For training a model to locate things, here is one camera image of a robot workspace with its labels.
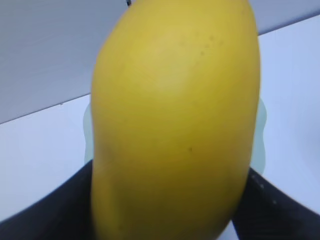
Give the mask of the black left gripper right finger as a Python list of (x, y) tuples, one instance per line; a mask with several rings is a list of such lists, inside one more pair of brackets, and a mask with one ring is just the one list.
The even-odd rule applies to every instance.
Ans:
[(240, 240), (320, 238), (320, 215), (286, 195), (252, 168), (232, 223)]

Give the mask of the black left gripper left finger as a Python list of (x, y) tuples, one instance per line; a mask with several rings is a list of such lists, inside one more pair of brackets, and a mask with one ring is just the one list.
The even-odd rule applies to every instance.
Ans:
[(92, 162), (49, 195), (1, 221), (2, 240), (94, 240)]

